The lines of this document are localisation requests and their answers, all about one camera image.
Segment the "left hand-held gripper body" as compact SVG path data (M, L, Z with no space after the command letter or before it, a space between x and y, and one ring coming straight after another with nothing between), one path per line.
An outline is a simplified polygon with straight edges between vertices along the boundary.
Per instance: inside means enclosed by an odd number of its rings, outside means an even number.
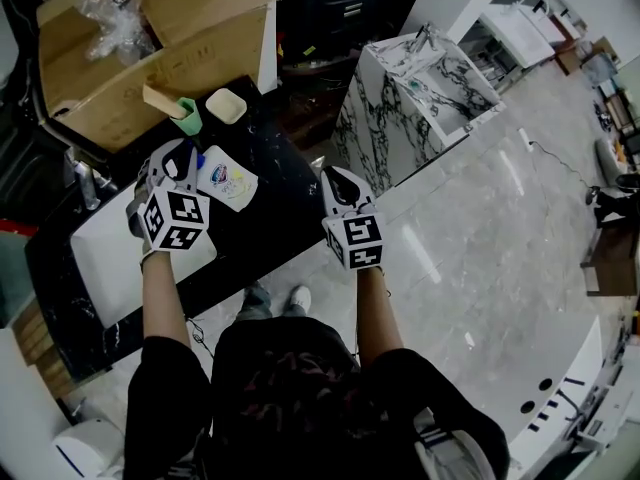
M137 181L146 181L149 198L139 215L152 251L188 250L208 229L209 199L197 193L197 171L189 139L168 141L141 166Z

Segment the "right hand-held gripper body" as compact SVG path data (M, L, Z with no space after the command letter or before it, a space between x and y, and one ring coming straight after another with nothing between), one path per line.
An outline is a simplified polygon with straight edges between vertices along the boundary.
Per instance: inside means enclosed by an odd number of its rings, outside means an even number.
M326 241L347 270L380 267L385 217L368 182L353 172L327 166L321 172Z

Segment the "person's left hand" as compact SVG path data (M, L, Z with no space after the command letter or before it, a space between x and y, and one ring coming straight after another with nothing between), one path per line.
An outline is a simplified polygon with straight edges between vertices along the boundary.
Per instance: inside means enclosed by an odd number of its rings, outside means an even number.
M134 237L142 240L141 261L144 261L151 251L149 242L145 237L139 215L139 210L143 205L146 204L148 198L149 193L146 181L143 179L139 179L134 188L133 200L127 205L125 209L129 231Z

